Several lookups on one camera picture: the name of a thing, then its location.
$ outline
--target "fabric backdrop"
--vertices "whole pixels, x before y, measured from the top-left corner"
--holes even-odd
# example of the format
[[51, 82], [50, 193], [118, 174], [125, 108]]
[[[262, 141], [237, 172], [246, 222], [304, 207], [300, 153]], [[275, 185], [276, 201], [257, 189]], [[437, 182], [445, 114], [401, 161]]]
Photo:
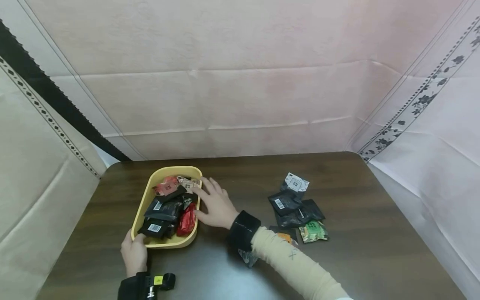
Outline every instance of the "fabric backdrop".
[[478, 0], [0, 2], [133, 160], [357, 152], [469, 299], [479, 15]]
[[0, 299], [34, 299], [105, 165], [0, 57]]
[[131, 159], [342, 151], [464, 5], [3, 2], [13, 34]]

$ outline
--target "black cuff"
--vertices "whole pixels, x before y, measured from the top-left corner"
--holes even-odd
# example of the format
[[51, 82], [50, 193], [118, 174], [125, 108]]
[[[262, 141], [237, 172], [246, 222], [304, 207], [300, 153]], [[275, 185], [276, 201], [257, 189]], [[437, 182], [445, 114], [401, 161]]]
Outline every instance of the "black cuff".
[[234, 248], [252, 251], [252, 238], [260, 227], [260, 220], [242, 210], [233, 221], [227, 242]]
[[120, 283], [118, 300], [144, 300], [147, 297], [145, 279], [148, 272], [139, 272], [137, 275], [122, 280]]

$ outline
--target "wristband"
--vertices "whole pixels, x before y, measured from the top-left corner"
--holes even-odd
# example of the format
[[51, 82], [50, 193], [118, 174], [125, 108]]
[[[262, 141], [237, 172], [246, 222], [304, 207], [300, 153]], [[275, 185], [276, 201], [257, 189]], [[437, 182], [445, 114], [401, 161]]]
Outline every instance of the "wristband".
[[260, 227], [260, 220], [242, 210], [233, 221], [227, 242], [234, 248], [252, 251], [252, 238]]

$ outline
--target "table surface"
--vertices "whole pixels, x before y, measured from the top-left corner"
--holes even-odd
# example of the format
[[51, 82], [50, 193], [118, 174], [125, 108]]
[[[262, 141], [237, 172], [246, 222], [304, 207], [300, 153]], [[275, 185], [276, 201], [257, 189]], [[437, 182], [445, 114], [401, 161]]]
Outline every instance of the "table surface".
[[[120, 243], [132, 226], [150, 175], [191, 165], [225, 188], [238, 210], [276, 225], [267, 196], [288, 172], [310, 185], [331, 239], [300, 249], [353, 299], [464, 299], [449, 275], [359, 156], [349, 152], [122, 162], [104, 174], [38, 300], [116, 299], [125, 269]], [[174, 273], [158, 299], [301, 299], [265, 262], [248, 269], [225, 244], [227, 232], [199, 224], [186, 248], [152, 250], [152, 274]]]

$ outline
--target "plastic tray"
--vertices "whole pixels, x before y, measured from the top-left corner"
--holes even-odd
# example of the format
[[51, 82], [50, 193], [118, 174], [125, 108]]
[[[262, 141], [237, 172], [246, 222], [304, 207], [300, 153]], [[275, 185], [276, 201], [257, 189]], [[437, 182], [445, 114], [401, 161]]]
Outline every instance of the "plastic tray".
[[[140, 202], [140, 206], [138, 207], [137, 216], [135, 217], [135, 221], [133, 222], [132, 226], [132, 240], [137, 235], [137, 231], [142, 227], [144, 223], [145, 211], [155, 197], [155, 193], [152, 188], [157, 184], [161, 183], [163, 181], [163, 178], [165, 178], [166, 176], [175, 175], [184, 175], [199, 180], [202, 176], [202, 172], [198, 168], [191, 166], [165, 167], [155, 171], [155, 173], [153, 173], [148, 180], [144, 196], [142, 197], [142, 202]], [[197, 209], [200, 209], [200, 198], [198, 198], [197, 200]], [[195, 227], [193, 227], [193, 231], [188, 236], [178, 237], [175, 234], [171, 239], [163, 240], [148, 238], [146, 239], [147, 243], [145, 245], [147, 248], [162, 249], [175, 249], [186, 247], [190, 245], [190, 243], [193, 242], [193, 240], [195, 239], [197, 235], [197, 225], [198, 219], [195, 220]]]

